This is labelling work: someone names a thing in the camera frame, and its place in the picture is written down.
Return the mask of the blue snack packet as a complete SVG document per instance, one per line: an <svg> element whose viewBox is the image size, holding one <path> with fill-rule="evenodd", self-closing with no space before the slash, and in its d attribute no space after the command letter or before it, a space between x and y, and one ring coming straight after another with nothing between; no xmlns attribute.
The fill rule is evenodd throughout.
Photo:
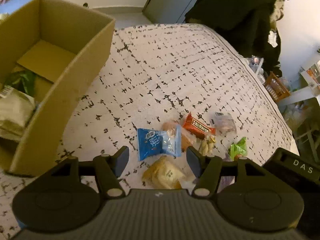
<svg viewBox="0 0 320 240"><path fill-rule="evenodd" d="M180 157L182 154L181 126L176 123L162 131L139 128L137 140L139 161L159 154L173 157Z"/></svg>

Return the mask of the peanut snack packet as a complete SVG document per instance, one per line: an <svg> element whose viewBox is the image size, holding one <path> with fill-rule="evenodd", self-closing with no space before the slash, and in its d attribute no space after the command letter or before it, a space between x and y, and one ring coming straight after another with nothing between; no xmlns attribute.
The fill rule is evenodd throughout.
<svg viewBox="0 0 320 240"><path fill-rule="evenodd" d="M213 153L213 149L215 147L215 136L212 134L208 134L204 137L200 144L199 153L202 156L209 156Z"/></svg>

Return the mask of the green snack packet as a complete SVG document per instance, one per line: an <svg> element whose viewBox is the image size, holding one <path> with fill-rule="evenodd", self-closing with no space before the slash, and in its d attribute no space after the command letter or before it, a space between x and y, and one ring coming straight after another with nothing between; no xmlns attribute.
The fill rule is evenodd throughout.
<svg viewBox="0 0 320 240"><path fill-rule="evenodd" d="M232 143L228 153L230 159L234 161L238 157L246 157L247 156L247 144L246 137L242 137L237 143Z"/></svg>

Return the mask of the yellow bread packet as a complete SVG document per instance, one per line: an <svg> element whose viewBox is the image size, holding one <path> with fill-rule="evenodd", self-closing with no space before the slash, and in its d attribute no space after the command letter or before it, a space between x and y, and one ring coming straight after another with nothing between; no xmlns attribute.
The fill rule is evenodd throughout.
<svg viewBox="0 0 320 240"><path fill-rule="evenodd" d="M182 189L180 182L185 179L182 170L167 156L160 157L142 175L142 181L154 189Z"/></svg>

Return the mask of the red snack bar wrapper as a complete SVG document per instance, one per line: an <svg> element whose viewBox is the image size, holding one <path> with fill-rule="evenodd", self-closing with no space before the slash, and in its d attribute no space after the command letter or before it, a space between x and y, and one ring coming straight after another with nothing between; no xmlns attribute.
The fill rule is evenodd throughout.
<svg viewBox="0 0 320 240"><path fill-rule="evenodd" d="M216 135L215 128L203 124L194 118L191 113L187 115L182 127L199 139L204 139L207 135Z"/></svg>

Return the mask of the clear packet of sweets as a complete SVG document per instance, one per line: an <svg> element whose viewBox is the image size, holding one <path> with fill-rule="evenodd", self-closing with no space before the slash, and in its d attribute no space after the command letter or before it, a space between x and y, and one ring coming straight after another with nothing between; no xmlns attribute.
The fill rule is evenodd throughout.
<svg viewBox="0 0 320 240"><path fill-rule="evenodd" d="M236 125L234 119L229 113L215 112L214 114L215 128L221 135L228 133L236 133Z"/></svg>

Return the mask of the patterned white bed cover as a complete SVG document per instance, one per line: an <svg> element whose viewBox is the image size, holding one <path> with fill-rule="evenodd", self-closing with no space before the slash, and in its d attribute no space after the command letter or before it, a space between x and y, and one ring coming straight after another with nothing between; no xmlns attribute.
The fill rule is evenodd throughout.
<svg viewBox="0 0 320 240"><path fill-rule="evenodd" d="M247 139L248 156L263 164L273 151L293 144L278 107L240 56L212 29L198 24L159 24L116 30L111 53L76 102L55 161L87 160L130 149L121 176L126 189L143 187L141 175L153 162L138 160L138 128L159 129L192 114L212 125L215 112L229 113L236 132L218 138L214 154Z"/></svg>

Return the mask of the orange wooden crate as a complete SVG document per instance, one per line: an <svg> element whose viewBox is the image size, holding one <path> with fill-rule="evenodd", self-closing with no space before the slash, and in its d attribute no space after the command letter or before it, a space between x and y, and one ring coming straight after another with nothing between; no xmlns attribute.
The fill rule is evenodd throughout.
<svg viewBox="0 0 320 240"><path fill-rule="evenodd" d="M270 72L264 83L264 87L275 103L278 103L290 96L288 89L282 84L282 82L273 72Z"/></svg>

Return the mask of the clear plastic snack bag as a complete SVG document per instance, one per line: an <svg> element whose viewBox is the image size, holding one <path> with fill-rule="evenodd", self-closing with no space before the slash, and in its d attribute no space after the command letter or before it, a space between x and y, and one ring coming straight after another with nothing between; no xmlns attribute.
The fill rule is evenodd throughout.
<svg viewBox="0 0 320 240"><path fill-rule="evenodd" d="M0 108L1 138L19 142L35 108L33 97L10 86L3 86Z"/></svg>

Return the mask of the green snack bag in box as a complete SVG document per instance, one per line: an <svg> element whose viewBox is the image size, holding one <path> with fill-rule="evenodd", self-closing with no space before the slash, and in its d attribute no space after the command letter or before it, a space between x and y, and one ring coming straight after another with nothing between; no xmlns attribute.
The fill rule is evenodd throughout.
<svg viewBox="0 0 320 240"><path fill-rule="evenodd" d="M11 73L4 84L24 94L34 97L35 79L36 74L30 70L21 70Z"/></svg>

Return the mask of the brown cardboard box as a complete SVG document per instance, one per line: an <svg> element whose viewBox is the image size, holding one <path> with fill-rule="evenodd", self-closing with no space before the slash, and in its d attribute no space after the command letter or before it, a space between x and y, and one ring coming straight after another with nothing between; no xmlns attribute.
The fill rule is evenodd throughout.
<svg viewBox="0 0 320 240"><path fill-rule="evenodd" d="M1 168L39 176L52 168L75 107L105 65L115 20L63 0L32 0L1 22L1 83L35 75L35 106L13 139L1 139Z"/></svg>

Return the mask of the black coat on chair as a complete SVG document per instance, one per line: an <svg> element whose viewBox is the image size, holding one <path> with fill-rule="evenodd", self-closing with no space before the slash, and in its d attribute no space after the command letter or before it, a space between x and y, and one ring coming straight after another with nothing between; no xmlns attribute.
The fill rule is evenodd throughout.
<svg viewBox="0 0 320 240"><path fill-rule="evenodd" d="M186 13L187 23L200 23L214 29L240 55L264 59L263 69L278 64L280 47L268 42L270 17L276 0L197 0Z"/></svg>

